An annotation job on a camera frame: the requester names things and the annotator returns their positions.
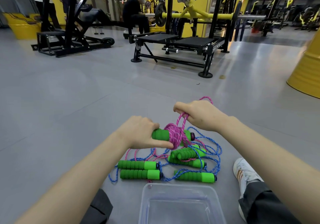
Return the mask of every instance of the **green handle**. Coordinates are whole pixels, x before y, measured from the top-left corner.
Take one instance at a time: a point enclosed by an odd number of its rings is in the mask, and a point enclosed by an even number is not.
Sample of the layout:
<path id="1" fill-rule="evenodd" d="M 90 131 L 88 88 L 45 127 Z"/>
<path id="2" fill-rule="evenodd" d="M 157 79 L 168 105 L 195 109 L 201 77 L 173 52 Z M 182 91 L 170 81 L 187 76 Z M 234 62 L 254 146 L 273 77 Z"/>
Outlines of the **green handle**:
<path id="1" fill-rule="evenodd" d="M 180 165 L 185 165 L 185 166 L 190 166 L 194 168 L 201 168 L 201 162 L 202 162 L 202 167 L 206 166 L 206 163 L 204 160 L 196 159 L 193 161 L 180 161 L 178 159 L 175 159 L 171 156 L 168 157 L 168 162 L 174 163 L 174 164 L 180 164 Z"/>
<path id="2" fill-rule="evenodd" d="M 199 145 L 192 145 L 192 146 L 195 147 L 195 148 L 200 149 L 200 146 L 199 146 Z M 191 147 L 186 147 L 186 148 L 174 150 L 174 151 L 171 151 L 170 155 L 171 155 L 173 158 L 178 158 L 178 157 L 177 157 L 178 153 L 184 152 L 184 151 L 193 151 L 193 149 L 192 149 Z"/>
<path id="3" fill-rule="evenodd" d="M 191 133 L 189 130 L 184 130 L 184 133 L 189 141 L 193 141 L 195 139 L 194 133 Z M 152 138 L 155 140 L 169 141 L 169 130 L 156 129 L 152 132 Z"/>
<path id="4" fill-rule="evenodd" d="M 199 157 L 203 157 L 206 155 L 206 153 L 202 152 L 202 151 L 206 152 L 205 149 L 196 149 L 196 151 L 198 152 Z M 196 158 L 196 157 L 198 157 L 198 155 L 193 149 L 191 149 L 191 151 L 182 151 L 177 154 L 177 158 L 179 160 L 186 160 L 186 159 Z"/>
<path id="5" fill-rule="evenodd" d="M 180 177 L 176 178 L 176 180 L 214 183 L 217 181 L 217 177 L 213 173 L 209 172 L 186 172 L 181 174 Z"/>
<path id="6" fill-rule="evenodd" d="M 132 170 L 132 169 L 122 169 L 120 171 L 121 179 L 150 179 L 159 180 L 160 171 L 159 170 Z"/>
<path id="7" fill-rule="evenodd" d="M 156 170 L 157 163 L 155 161 L 122 161 L 118 162 L 120 169 L 140 169 L 140 170 Z"/>

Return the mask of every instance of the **shoe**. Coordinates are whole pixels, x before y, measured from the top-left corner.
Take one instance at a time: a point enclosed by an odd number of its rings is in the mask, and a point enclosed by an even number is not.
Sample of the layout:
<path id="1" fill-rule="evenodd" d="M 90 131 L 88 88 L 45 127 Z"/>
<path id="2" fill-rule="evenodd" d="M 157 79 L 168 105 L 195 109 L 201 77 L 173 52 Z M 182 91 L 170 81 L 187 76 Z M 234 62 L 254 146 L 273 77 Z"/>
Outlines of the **shoe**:
<path id="1" fill-rule="evenodd" d="M 233 173 L 239 182 L 240 199 L 243 198 L 243 194 L 245 193 L 248 183 L 252 183 L 255 181 L 263 182 L 262 178 L 258 175 L 258 173 L 256 173 L 256 171 L 250 166 L 250 164 L 244 158 L 239 158 L 234 162 Z M 246 221 L 240 205 L 239 213 L 242 219 Z"/>

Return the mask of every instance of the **clear plastic container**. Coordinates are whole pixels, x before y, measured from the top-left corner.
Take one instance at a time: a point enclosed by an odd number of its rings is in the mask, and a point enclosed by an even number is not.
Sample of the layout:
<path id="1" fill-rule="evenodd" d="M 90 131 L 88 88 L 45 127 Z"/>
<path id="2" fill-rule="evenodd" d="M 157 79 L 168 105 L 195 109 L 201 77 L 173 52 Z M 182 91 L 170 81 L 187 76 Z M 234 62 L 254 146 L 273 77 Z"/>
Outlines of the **clear plastic container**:
<path id="1" fill-rule="evenodd" d="M 216 191 L 210 186 L 146 184 L 139 224 L 225 224 Z"/>

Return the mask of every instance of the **person's left hand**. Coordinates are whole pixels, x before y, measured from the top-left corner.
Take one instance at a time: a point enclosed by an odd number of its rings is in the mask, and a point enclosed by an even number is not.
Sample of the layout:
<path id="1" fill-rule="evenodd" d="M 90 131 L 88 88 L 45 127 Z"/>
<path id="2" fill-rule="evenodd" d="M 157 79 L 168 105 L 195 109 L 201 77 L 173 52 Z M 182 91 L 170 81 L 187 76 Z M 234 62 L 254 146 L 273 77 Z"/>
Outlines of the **person's left hand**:
<path id="1" fill-rule="evenodd" d="M 159 124 L 153 123 L 148 118 L 132 116 L 115 131 L 115 134 L 131 149 L 173 148 L 173 144 L 169 141 L 151 138 L 152 132 L 158 128 Z"/>

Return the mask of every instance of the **round rubber foot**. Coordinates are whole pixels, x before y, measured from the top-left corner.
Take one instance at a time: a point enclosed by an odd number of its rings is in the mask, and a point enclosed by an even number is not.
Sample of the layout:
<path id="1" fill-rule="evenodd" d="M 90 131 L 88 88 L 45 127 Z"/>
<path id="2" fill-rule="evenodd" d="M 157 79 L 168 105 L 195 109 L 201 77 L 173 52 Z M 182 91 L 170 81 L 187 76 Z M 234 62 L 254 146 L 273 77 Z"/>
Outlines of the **round rubber foot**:
<path id="1" fill-rule="evenodd" d="M 212 78 L 213 74 L 208 73 L 206 76 L 203 74 L 203 72 L 199 72 L 198 76 L 202 77 L 202 78 Z"/>
<path id="2" fill-rule="evenodd" d="M 138 59 L 138 60 L 131 59 L 131 62 L 133 62 L 133 63 L 138 63 L 138 62 L 141 62 L 141 61 L 142 61 L 142 59 Z"/>

